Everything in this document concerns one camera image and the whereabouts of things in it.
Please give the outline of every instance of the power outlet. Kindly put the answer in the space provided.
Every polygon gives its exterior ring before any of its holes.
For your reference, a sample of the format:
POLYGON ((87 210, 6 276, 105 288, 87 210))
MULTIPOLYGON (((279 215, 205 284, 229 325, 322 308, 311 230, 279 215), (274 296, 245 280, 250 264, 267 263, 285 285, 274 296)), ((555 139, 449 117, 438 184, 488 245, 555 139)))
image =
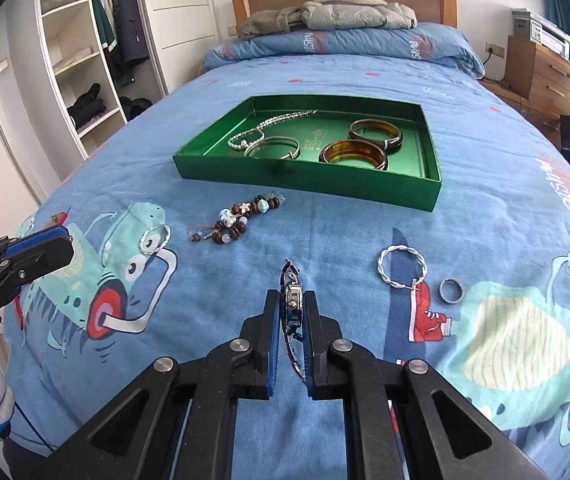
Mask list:
POLYGON ((505 57, 505 49, 502 46, 498 46, 492 43, 486 42, 486 52, 489 52, 489 49, 492 49, 492 54, 498 57, 505 57))

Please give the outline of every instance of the metal screw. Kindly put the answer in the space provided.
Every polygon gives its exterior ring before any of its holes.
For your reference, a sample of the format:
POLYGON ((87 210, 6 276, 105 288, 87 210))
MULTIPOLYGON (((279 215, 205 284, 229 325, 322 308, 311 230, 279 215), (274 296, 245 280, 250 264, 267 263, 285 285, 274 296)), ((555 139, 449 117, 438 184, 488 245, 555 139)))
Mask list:
POLYGON ((234 351, 234 352, 245 352, 246 350, 249 350, 249 341, 247 339, 234 339, 230 344, 229 347, 234 351))
POLYGON ((335 339, 332 342, 332 347, 337 352, 349 352, 353 346, 354 345, 349 339, 335 339))
POLYGON ((168 372, 172 368, 174 368, 174 361, 171 357, 159 357, 154 361, 154 370, 157 372, 168 372))
POLYGON ((407 367, 409 368, 409 371, 411 371, 413 374, 419 374, 419 375, 427 373, 428 370, 427 363, 425 361, 422 361, 421 359, 412 359, 407 364, 407 367))

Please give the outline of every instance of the cartoon eye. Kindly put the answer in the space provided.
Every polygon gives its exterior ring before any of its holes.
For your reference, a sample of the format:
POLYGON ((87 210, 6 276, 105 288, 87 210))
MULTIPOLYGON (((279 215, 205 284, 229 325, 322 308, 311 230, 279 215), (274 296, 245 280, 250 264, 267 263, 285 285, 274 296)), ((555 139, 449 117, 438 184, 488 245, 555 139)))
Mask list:
POLYGON ((147 260, 143 254, 132 256, 125 265, 125 279, 128 282, 136 281, 138 277, 143 274, 146 261, 147 260))
POLYGON ((147 235, 147 238, 143 240, 143 247, 146 251, 153 252, 156 251, 156 248, 160 244, 161 235, 159 234, 150 234, 147 235))

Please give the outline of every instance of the wardrobe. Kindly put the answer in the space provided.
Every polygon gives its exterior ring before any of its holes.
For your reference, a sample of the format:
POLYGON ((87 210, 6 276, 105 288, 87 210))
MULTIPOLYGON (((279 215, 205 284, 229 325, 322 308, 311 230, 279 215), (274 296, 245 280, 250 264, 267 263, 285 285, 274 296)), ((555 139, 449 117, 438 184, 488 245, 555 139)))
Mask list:
POLYGON ((61 180, 127 123, 123 98, 155 104, 197 76, 204 52, 217 43, 211 0, 135 2, 149 58, 133 66, 133 82, 123 85, 113 74, 95 1, 7 1, 16 83, 34 132, 61 180), (95 84, 100 87, 95 97, 102 100, 101 112, 79 121, 68 108, 90 88, 97 89, 95 84))

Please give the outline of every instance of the green tray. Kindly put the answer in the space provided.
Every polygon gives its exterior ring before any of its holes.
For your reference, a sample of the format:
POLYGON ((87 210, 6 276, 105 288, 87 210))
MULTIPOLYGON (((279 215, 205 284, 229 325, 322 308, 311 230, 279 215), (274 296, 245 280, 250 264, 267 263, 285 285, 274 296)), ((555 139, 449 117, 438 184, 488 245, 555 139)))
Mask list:
POLYGON ((333 95, 265 95, 250 97, 229 111, 174 154, 183 178, 236 182, 316 191, 432 211, 441 190, 436 151, 420 105, 333 95), (257 156, 230 149, 227 139, 276 115, 316 109, 312 116, 265 128, 267 137, 294 137, 300 143, 296 160, 278 160, 291 148, 267 144, 257 156), (403 144, 389 154, 389 168, 374 170, 366 162, 318 161, 330 142, 347 138, 352 121, 382 119, 403 132, 403 144))

